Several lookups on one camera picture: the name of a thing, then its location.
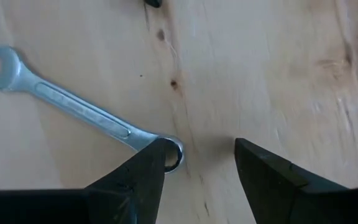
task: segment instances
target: wood grain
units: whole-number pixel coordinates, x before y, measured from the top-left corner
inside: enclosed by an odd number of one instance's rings
[[[358,187],[358,1],[0,0],[0,44],[34,71],[178,136],[159,223],[254,223],[233,156],[253,141]],[[25,94],[0,93],[0,189],[84,187],[133,152]]]

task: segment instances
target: wrench handle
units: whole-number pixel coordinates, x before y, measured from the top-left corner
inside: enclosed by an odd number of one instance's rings
[[[32,94],[101,129],[135,151],[142,150],[158,138],[156,134],[143,131],[49,81],[37,76],[34,76],[34,79],[36,80],[30,88]]]

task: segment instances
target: wrench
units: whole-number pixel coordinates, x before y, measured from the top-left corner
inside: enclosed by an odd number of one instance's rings
[[[0,90],[23,91],[55,105],[64,112],[73,115],[102,130],[108,136],[127,144],[135,151],[147,147],[157,138],[164,138],[171,144],[166,149],[165,173],[174,171],[183,162],[183,144],[173,136],[158,135],[137,128],[128,122],[117,118],[105,110],[82,100],[65,89],[40,78],[32,73],[9,46],[0,47]],[[174,155],[174,165],[167,164]]]

